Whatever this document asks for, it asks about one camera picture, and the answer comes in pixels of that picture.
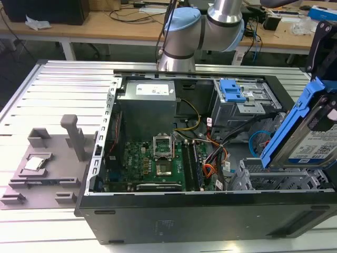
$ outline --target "black box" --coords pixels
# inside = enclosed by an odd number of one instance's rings
[[[12,22],[34,20],[68,25],[82,25],[89,14],[88,0],[2,0]]]

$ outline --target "wooden table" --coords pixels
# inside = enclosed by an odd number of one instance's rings
[[[337,9],[337,3],[319,2],[319,1],[303,1],[303,5],[318,5],[326,8]],[[280,22],[276,31],[268,31],[263,28],[262,24],[257,27],[257,35],[263,42],[261,52],[268,53],[284,53],[284,54],[308,54],[314,33],[309,35],[294,35],[291,33],[292,23]],[[240,46],[236,48],[236,53],[233,59],[233,65],[241,65],[244,53],[252,44],[252,38],[243,37]]]
[[[336,3],[304,1],[303,5],[320,5],[329,8],[337,8]],[[119,11],[120,15],[135,12],[133,9]],[[101,44],[124,44],[124,45],[147,45],[154,46],[162,25],[157,22],[147,24],[127,24],[112,20],[108,12],[91,12],[82,26],[71,26],[63,24],[51,24],[51,29],[35,31],[24,23],[13,23],[6,15],[5,19],[22,40],[54,41],[62,44],[67,60],[76,60],[72,43],[101,43]],[[123,19],[136,19],[145,17],[147,14],[135,13]],[[163,22],[164,15],[153,17]],[[259,25],[257,34],[262,38],[262,52],[308,54],[313,35],[295,36],[290,32],[290,23],[280,22],[276,31],[266,31]],[[4,22],[0,20],[0,38],[13,40],[15,37],[10,33]],[[236,50],[234,64],[238,65],[238,59],[251,45],[251,38],[244,37]]]

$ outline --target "power supply label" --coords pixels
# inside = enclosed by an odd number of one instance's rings
[[[138,84],[136,95],[165,95],[168,96],[169,86],[167,84]]]
[[[316,163],[337,147],[337,125],[326,132],[310,132],[289,156],[292,163]]]

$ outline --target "motherboard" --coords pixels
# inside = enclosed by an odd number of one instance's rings
[[[195,154],[190,156],[184,152],[190,145],[195,148]],[[204,143],[172,142],[172,157],[158,158],[156,153],[166,153],[170,150],[165,142],[127,142],[124,149],[123,169],[107,170],[106,181],[108,191],[154,191],[158,186],[171,191],[200,190],[203,185],[202,162],[206,159]],[[199,175],[195,176],[191,164],[197,166]]]

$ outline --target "aluminum extrusion table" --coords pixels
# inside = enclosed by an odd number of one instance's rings
[[[308,82],[299,69],[197,65],[202,72],[275,75],[296,100]],[[64,134],[63,114],[77,114],[84,134],[97,130],[114,69],[154,70],[152,63],[49,61],[36,65],[0,113],[0,196],[32,127]],[[102,246],[73,209],[0,211],[0,252],[337,252],[337,217],[296,239]]]

